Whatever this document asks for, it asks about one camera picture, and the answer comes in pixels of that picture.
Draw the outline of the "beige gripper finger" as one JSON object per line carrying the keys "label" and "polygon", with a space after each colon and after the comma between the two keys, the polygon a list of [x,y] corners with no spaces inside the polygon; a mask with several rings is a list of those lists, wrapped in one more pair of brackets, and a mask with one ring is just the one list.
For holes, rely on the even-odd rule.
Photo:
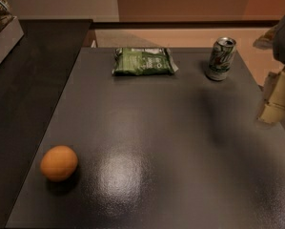
{"label": "beige gripper finger", "polygon": [[285,71],[269,72],[264,88],[263,100],[257,119],[266,124],[276,124],[285,117]]}

